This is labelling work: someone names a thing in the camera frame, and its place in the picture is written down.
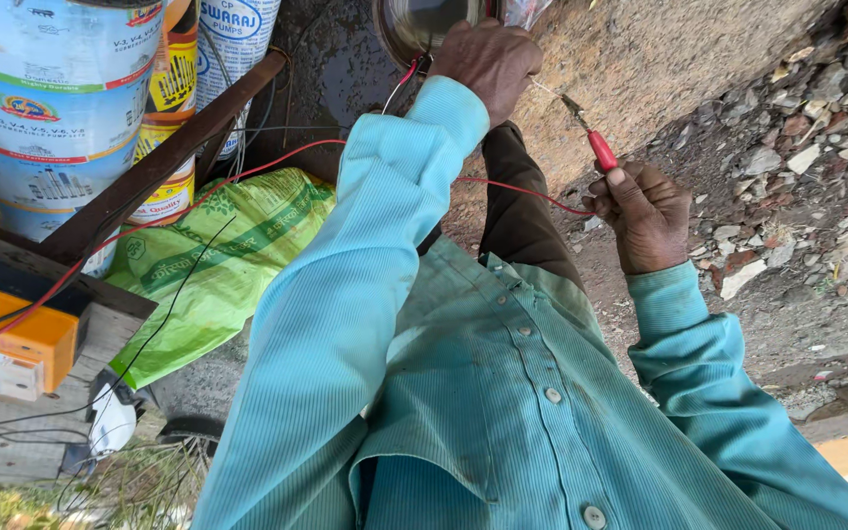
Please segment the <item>shirt cuff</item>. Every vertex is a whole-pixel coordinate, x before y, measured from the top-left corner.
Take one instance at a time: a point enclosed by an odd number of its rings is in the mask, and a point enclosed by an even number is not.
[[[434,76],[424,82],[414,106],[404,117],[420,124],[444,127],[460,147],[461,159],[469,155],[489,131],[489,114],[477,94],[443,76]]]
[[[709,318],[691,261],[662,271],[629,275],[627,289],[637,309],[641,346]]]

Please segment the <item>hand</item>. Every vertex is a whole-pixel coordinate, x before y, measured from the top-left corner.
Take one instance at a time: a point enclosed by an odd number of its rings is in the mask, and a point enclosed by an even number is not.
[[[686,261],[689,239],[689,189],[678,186],[659,170],[619,160],[583,197],[617,235],[617,253],[624,274],[661,271]],[[598,172],[603,174],[600,166]]]
[[[489,127],[509,119],[529,76],[542,69],[542,49],[521,27],[489,19],[472,27],[459,21],[437,50],[429,76],[445,76],[473,90],[486,105]]]

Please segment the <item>light blue shirt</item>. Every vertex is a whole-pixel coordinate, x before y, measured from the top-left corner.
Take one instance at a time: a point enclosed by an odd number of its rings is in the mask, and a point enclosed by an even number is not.
[[[848,529],[848,484],[689,263],[627,278],[656,407],[570,281],[446,238],[418,259],[488,126],[434,78],[352,129],[336,209],[257,307],[192,528]]]

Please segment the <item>green plastic bag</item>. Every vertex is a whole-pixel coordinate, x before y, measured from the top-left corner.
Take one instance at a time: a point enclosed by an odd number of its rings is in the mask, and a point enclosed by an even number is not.
[[[144,387],[227,342],[253,315],[267,284],[312,241],[335,203],[332,186],[288,168],[223,186],[178,223],[121,238],[105,281],[159,307],[110,367],[116,373],[126,370],[165,319],[196,260],[169,320],[124,381],[134,389]],[[206,243],[233,217],[199,259]]]

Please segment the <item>man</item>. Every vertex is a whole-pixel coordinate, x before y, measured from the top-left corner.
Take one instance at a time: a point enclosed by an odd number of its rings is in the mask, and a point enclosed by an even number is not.
[[[504,123],[541,65],[525,31],[460,23],[404,118],[353,127],[336,209],[254,315],[193,528],[848,529],[848,484],[706,309],[666,176],[627,162],[584,200],[616,232],[659,408],[542,199],[489,186],[479,261],[443,237],[418,259],[483,137],[491,179],[546,191]]]

